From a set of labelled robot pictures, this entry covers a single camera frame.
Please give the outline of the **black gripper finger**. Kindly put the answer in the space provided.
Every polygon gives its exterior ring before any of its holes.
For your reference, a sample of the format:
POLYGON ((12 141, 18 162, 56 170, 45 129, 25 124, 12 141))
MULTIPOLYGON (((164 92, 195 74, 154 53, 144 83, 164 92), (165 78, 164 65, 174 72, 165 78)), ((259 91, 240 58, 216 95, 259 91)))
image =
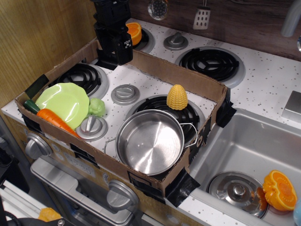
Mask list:
POLYGON ((115 54, 119 65, 124 65, 133 59, 131 35, 127 32, 119 34, 115 40, 115 54))
POLYGON ((98 61, 102 63, 116 63, 117 59, 115 54, 113 53, 106 53, 102 49, 97 49, 97 54, 98 54, 98 61))

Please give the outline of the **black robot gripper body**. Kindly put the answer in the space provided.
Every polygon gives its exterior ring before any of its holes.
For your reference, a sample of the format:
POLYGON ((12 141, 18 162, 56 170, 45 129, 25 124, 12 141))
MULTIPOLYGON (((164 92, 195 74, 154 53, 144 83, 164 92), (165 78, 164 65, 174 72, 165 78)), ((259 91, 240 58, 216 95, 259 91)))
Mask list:
POLYGON ((131 17, 127 0, 94 0, 95 33, 103 50, 115 50, 115 40, 127 32, 126 21, 131 17))

